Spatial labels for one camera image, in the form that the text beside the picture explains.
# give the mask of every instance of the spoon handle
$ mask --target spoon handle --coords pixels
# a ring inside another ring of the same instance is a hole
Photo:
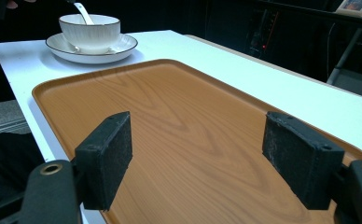
[[[74,6],[77,7],[77,9],[79,10],[79,12],[81,13],[83,20],[85,21],[85,23],[87,25],[93,25],[94,22],[91,20],[91,17],[89,16],[88,12],[86,11],[86,9],[82,6],[82,4],[80,3],[74,3]]]

